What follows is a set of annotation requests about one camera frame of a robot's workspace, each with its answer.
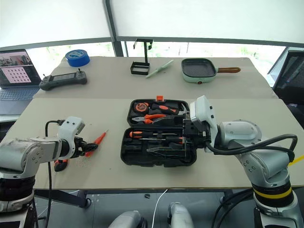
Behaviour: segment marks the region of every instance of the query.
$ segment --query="blue tape roll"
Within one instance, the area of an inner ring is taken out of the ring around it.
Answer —
[[[71,67],[81,67],[90,62],[90,58],[85,50],[73,50],[66,53],[67,62]]]

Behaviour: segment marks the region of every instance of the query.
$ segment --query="black toolbox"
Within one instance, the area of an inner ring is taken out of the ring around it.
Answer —
[[[172,114],[171,111],[164,110],[163,106],[161,106],[163,108],[161,110],[158,105],[164,105],[173,111],[177,110],[177,112],[184,111],[184,113]],[[148,120],[148,122],[153,123],[133,120],[133,118],[155,114],[158,115],[158,118]],[[164,100],[159,96],[156,100],[133,100],[127,116],[130,128],[124,132],[121,147],[123,162],[127,165],[144,167],[192,165],[196,161],[196,148],[193,147],[192,143],[185,143],[185,139],[182,137],[183,119],[187,114],[189,114],[189,106],[184,101]],[[148,136],[138,136],[136,132],[143,132]]]

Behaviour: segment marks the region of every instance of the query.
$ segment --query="frying pan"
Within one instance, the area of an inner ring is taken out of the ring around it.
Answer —
[[[217,73],[237,73],[241,70],[239,67],[215,68],[206,58],[186,58],[182,60],[181,68],[185,81],[197,84],[212,81]]]

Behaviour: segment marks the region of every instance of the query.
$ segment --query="window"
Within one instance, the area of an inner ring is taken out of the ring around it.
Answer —
[[[134,42],[126,43],[130,57],[144,56],[143,43],[138,43],[135,49]],[[284,49],[283,46],[253,44],[153,42],[148,57],[248,57],[268,83],[273,84],[273,78],[267,73]]]
[[[47,76],[52,73],[67,52],[76,49],[87,51],[89,56],[115,56],[111,42],[39,47],[27,49],[27,52],[38,74],[43,78],[43,74]]]

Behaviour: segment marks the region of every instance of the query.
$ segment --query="white window blind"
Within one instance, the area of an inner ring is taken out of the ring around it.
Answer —
[[[0,0],[0,47],[105,37],[102,0]]]
[[[304,43],[304,0],[111,0],[111,5],[118,37]]]

